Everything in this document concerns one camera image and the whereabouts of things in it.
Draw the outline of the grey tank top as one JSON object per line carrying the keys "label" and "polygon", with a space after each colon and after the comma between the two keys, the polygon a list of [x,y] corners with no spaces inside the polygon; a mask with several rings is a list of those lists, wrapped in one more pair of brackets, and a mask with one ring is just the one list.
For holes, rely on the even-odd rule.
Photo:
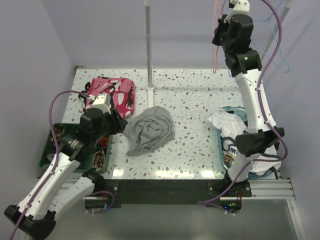
{"label": "grey tank top", "polygon": [[165,108],[153,106],[128,120],[123,135],[129,143],[126,155],[138,157],[174,140],[174,122]]}

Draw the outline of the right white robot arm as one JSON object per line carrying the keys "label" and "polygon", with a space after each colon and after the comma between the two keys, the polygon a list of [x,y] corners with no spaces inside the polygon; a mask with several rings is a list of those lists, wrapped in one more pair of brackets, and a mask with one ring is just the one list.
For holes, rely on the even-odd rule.
{"label": "right white robot arm", "polygon": [[262,81],[262,63],[259,53],[250,47],[254,24],[250,16],[235,14],[230,18],[222,15],[214,31],[212,43],[223,49],[225,63],[242,96],[247,115],[247,132],[236,136],[238,149],[235,161],[225,174],[223,192],[230,197],[240,190],[240,183],[248,179],[254,164],[267,149],[285,135],[278,127],[269,110]]}

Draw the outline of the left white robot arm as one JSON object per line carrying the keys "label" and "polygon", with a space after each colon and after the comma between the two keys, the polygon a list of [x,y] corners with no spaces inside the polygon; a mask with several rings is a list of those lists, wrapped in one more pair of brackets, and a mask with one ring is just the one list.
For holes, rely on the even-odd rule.
{"label": "left white robot arm", "polygon": [[103,137],[122,133],[127,123],[116,109],[103,112],[92,108],[82,114],[77,128],[62,138],[50,166],[32,191],[18,205],[4,211],[14,228],[34,240],[44,240],[73,204],[89,195],[99,196],[104,190],[104,178],[93,169],[84,172],[66,192],[58,191]]}

